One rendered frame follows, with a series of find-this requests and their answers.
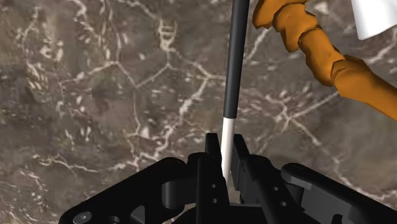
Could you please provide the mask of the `white cylinder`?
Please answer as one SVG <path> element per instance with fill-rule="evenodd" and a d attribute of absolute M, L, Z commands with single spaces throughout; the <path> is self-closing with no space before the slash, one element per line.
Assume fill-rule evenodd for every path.
<path fill-rule="evenodd" d="M 397 25 L 397 0 L 351 0 L 359 40 Z"/>

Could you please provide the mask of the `black and white stick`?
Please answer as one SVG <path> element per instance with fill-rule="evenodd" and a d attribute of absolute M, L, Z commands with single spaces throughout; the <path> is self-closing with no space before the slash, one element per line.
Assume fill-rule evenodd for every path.
<path fill-rule="evenodd" d="M 221 131 L 221 168 L 226 181 L 228 181 L 231 171 L 233 136 L 239 103 L 249 3 L 250 0 L 232 1 Z"/>

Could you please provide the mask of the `orange knobbly stick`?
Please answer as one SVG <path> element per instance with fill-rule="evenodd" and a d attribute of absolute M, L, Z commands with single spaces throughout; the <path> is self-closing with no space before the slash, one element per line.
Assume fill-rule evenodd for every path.
<path fill-rule="evenodd" d="M 363 102 L 397 121 L 397 88 L 377 76 L 364 60 L 342 55 L 330 42 L 309 0 L 259 0 L 253 13 L 255 28 L 273 27 L 289 53 L 300 49 L 314 77 L 334 86 L 342 97 Z"/>

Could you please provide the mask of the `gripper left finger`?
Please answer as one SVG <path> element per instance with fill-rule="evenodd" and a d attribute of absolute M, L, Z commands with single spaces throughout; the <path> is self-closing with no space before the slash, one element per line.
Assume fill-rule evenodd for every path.
<path fill-rule="evenodd" d="M 196 202 L 200 158 L 220 167 L 218 135 L 205 135 L 205 151 L 188 161 L 167 157 L 70 208 L 59 224 L 163 224 Z"/>

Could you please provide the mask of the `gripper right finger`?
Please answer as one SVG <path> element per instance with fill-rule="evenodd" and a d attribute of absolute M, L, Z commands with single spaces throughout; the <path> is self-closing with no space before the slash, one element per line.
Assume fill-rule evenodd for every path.
<path fill-rule="evenodd" d="M 302 164 L 275 168 L 233 138 L 232 179 L 241 204 L 259 204 L 267 224 L 397 224 L 397 211 Z"/>

